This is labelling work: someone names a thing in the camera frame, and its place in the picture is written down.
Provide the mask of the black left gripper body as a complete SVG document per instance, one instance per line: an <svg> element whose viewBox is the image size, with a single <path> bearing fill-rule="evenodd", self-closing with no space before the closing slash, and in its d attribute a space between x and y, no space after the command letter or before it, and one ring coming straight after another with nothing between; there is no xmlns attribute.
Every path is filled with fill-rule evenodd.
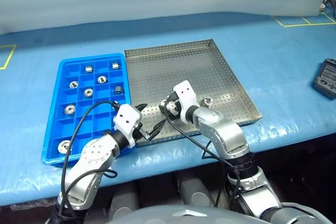
<svg viewBox="0 0 336 224"><path fill-rule="evenodd" d="M143 124L138 123L133 130L132 137L137 142L138 140L144 138L146 141L150 141L151 134L142 128Z"/></svg>

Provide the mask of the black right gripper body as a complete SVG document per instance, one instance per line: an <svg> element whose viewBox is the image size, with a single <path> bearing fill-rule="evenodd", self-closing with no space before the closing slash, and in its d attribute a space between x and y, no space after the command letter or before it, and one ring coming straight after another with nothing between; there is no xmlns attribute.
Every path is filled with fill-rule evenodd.
<svg viewBox="0 0 336 224"><path fill-rule="evenodd" d="M167 108L171 113L171 115L169 116L170 120L172 122L175 122L176 120L179 120L181 118L182 107L176 92L173 93L175 93L175 101L168 101Z"/></svg>

